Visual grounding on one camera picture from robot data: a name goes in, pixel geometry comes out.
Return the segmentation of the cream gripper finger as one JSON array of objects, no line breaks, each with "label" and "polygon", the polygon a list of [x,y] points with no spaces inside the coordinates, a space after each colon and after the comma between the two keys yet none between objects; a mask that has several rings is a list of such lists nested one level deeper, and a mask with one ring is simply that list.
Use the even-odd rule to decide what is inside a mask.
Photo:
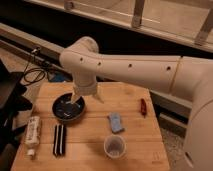
[{"label": "cream gripper finger", "polygon": [[80,99],[80,97],[81,96],[79,94],[72,93],[71,104],[75,104]]},{"label": "cream gripper finger", "polygon": [[98,93],[94,94],[93,98],[96,99],[97,101],[99,101],[100,103],[104,103],[103,99],[101,98],[101,96]]}]

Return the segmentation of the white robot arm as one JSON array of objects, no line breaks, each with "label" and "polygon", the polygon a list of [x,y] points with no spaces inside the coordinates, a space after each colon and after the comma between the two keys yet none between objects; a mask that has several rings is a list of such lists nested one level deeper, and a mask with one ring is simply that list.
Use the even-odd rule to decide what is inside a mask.
[{"label": "white robot arm", "polygon": [[64,48],[59,62],[73,77],[73,100],[95,96],[103,77],[190,101],[181,171],[213,171],[213,59],[102,54],[85,36]]}]

